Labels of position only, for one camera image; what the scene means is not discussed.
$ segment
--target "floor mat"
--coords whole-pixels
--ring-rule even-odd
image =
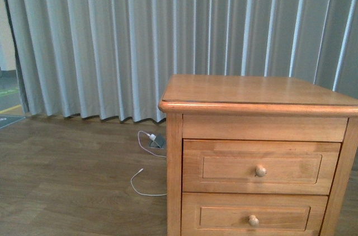
[[[0,115],[0,129],[25,119],[22,116]]]

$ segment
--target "drawer knob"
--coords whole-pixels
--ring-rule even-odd
[[[258,165],[258,166],[256,166],[255,172],[256,172],[256,176],[264,177],[267,173],[267,170],[262,165]]]
[[[255,215],[250,215],[248,217],[248,222],[250,223],[251,226],[258,226],[259,223]]]

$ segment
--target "nightstand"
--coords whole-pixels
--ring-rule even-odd
[[[358,100],[295,78],[173,75],[168,236],[333,235]]]

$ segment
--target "wall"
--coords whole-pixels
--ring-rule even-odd
[[[15,70],[16,68],[15,48],[4,0],[0,0],[0,67],[2,71]]]

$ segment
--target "drawer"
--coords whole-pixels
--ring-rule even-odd
[[[318,235],[326,203],[327,196],[183,193],[181,235]]]
[[[183,116],[183,138],[341,142],[347,118]]]
[[[184,140],[183,192],[328,195],[340,143]]]

